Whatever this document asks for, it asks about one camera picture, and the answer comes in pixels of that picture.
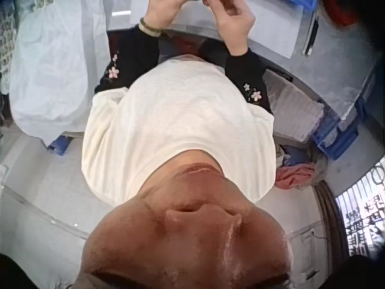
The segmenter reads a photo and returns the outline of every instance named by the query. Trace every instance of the window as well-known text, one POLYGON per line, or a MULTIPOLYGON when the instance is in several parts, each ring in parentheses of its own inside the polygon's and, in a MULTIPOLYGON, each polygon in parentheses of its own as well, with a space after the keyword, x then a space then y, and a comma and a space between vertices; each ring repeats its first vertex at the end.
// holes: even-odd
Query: window
POLYGON ((373 256, 385 242, 385 157, 336 198, 350 255, 373 256))

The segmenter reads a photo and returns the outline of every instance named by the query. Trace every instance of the white t-shirt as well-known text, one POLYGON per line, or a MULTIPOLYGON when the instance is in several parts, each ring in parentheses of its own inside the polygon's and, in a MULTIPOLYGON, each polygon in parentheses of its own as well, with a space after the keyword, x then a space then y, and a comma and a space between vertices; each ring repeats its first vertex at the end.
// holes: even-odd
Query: white t-shirt
POLYGON ((274 117, 248 104, 220 68, 174 58, 130 89, 98 93, 85 130, 82 171, 112 206, 134 197, 162 164, 187 150, 209 153, 252 202, 276 176, 274 117))

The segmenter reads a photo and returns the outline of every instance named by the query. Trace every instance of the pink cloth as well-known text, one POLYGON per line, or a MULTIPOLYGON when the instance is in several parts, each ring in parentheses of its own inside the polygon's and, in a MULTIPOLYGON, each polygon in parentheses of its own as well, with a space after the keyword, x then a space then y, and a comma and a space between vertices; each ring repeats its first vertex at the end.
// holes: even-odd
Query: pink cloth
POLYGON ((292 167, 280 167, 277 169, 276 187, 289 190, 304 185, 314 175, 314 164, 297 164, 292 167))

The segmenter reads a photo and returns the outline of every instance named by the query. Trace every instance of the pink flower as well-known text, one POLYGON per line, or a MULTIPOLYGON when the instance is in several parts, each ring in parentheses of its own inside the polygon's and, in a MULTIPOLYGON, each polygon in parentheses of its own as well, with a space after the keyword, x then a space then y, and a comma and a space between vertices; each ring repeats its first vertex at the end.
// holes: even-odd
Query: pink flower
POLYGON ((258 100, 262 99, 262 95, 260 95, 260 92, 254 92, 251 95, 251 98, 254 99, 255 102, 257 102, 258 100))
POLYGON ((109 78, 118 78, 119 70, 115 67, 112 67, 109 71, 109 78))

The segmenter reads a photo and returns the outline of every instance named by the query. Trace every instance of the black sleeve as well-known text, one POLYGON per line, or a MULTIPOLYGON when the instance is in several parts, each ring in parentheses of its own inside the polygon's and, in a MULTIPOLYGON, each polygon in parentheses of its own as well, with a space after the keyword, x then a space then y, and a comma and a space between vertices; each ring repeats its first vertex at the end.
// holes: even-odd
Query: black sleeve
POLYGON ((140 76, 158 64, 159 42, 142 32, 139 26, 125 31, 119 40, 118 51, 107 66, 95 88, 95 93, 110 89, 129 88, 140 76))
POLYGON ((245 100, 273 114, 262 78, 265 71, 260 58, 251 50, 242 56, 229 56, 225 66, 226 76, 237 86, 245 100))

